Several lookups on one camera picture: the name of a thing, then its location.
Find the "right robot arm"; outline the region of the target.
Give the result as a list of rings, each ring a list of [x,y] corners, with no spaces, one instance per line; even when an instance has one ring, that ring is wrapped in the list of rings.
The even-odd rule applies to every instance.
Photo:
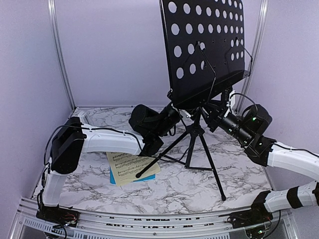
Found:
[[[259,193],[247,212],[250,222],[259,222],[266,213],[319,204],[318,154],[265,137],[263,133],[272,122],[272,117],[263,106],[255,104],[247,107],[243,117],[232,114],[226,107],[213,104],[206,104],[201,113],[210,131],[219,127],[234,137],[255,164],[287,169],[313,179],[303,186]]]

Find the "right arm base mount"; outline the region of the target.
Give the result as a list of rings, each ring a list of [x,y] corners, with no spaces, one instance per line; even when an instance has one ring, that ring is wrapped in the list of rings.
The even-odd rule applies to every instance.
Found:
[[[236,229],[271,221],[273,219],[273,215],[268,212],[264,206],[266,197],[270,194],[270,192],[271,191],[268,190],[259,193],[253,201],[250,209],[229,214],[227,222]]]

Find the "white metronome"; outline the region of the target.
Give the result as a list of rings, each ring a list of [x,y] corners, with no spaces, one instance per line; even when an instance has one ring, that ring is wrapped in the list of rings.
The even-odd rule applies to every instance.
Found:
[[[78,118],[80,119],[80,121],[81,121],[82,123],[84,123],[84,124],[90,124],[90,118],[89,118],[89,116],[87,115],[86,112],[81,111],[81,112],[78,113],[77,116],[78,116]]]

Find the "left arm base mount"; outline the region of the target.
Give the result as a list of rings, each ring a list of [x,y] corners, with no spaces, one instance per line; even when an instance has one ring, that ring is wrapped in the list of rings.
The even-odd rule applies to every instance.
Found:
[[[41,205],[36,213],[38,219],[63,225],[65,227],[76,227],[80,213],[71,209],[61,208],[59,206],[49,207]]]

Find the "yellow sheet music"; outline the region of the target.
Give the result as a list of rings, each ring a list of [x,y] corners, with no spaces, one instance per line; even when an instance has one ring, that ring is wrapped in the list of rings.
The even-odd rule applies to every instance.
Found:
[[[152,180],[155,179],[157,173],[161,172],[159,164],[156,163],[140,178],[137,178],[136,174],[151,163],[152,158],[114,152],[107,152],[106,155],[110,166],[110,182],[117,186]]]

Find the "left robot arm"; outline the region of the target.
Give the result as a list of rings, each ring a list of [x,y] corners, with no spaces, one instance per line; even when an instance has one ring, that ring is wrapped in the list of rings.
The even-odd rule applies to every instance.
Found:
[[[43,212],[51,221],[63,217],[58,207],[67,176],[73,173],[82,153],[115,152],[138,156],[153,156],[163,145],[161,137],[180,121],[179,112],[167,105],[161,112],[137,105],[129,118],[132,132],[109,127],[95,127],[81,117],[71,117],[52,139],[49,172],[43,187]]]

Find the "black music stand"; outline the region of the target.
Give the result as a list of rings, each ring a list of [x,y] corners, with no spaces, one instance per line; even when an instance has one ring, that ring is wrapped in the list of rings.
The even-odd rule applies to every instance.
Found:
[[[178,112],[192,115],[192,124],[177,139],[190,136],[187,156],[181,163],[190,168],[193,149],[200,139],[215,171],[200,120],[206,104],[225,106],[234,84],[249,75],[245,68],[244,10],[240,0],[162,0],[160,12],[170,90],[167,94]],[[153,155],[158,162],[165,151]]]

